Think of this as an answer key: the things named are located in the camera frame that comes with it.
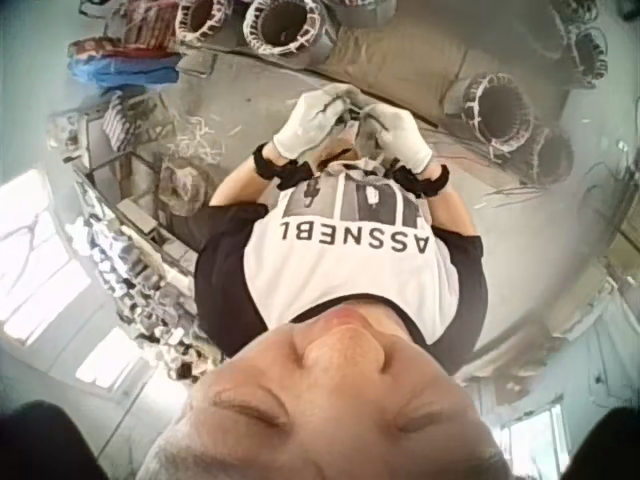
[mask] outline closed eye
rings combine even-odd
[[[262,393],[266,393],[269,397],[273,397],[275,400],[273,394],[266,391],[261,391],[258,395],[252,396],[260,397]],[[270,398],[265,399],[265,403],[268,403],[268,401],[270,400]],[[257,420],[271,428],[284,429],[288,426],[286,418],[288,417],[288,414],[286,414],[286,409],[282,412],[282,414],[277,414],[273,411],[276,409],[276,405],[274,405],[274,409],[266,409],[262,406],[257,406],[253,402],[246,402],[244,399],[238,399],[233,391],[224,390],[217,393],[216,395],[214,395],[211,403],[216,408],[227,410],[238,415],[250,418],[252,420]],[[275,403],[277,403],[277,406],[280,407],[282,402],[280,402],[278,399],[278,401]]]
[[[252,420],[257,420],[268,427],[284,429],[287,426],[286,422],[282,421],[282,419],[272,415],[270,412],[256,408],[253,405],[224,402],[214,403],[214,406],[221,408],[222,410],[237,413],[238,415],[242,415],[243,417],[247,417]]]
[[[417,433],[426,428],[446,422],[451,415],[446,411],[435,410],[411,416],[408,420],[402,420],[398,424],[401,433]]]

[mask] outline forearm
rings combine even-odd
[[[278,154],[271,142],[264,147],[262,154],[267,160],[277,165],[287,163],[287,160]],[[252,155],[224,179],[213,194],[209,206],[223,207],[238,203],[255,203],[270,184],[271,182],[261,178],[256,173]]]
[[[419,178],[421,180],[434,180],[440,176],[441,172],[441,165],[433,162]],[[434,227],[468,237],[478,235],[469,210],[467,210],[462,197],[455,191],[451,183],[437,196],[428,198],[427,204],[429,205]]]

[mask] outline eye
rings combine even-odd
[[[211,403],[217,408],[257,420],[272,428],[286,428],[288,413],[282,402],[263,389],[222,390],[214,394]]]
[[[448,415],[442,410],[423,411],[404,416],[396,423],[401,433],[416,433],[446,421]]]

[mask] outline hand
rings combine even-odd
[[[362,121],[376,132],[378,143],[415,175],[429,165],[433,152],[424,141],[411,112],[378,103],[362,111]]]
[[[359,94],[351,85],[333,84],[302,95],[286,125],[273,137],[278,152],[295,160],[320,145],[349,108],[350,98]]]

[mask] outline blue cloth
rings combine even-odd
[[[69,71],[86,83],[100,87],[163,85],[178,81],[180,55],[166,58],[97,57],[71,60]]]

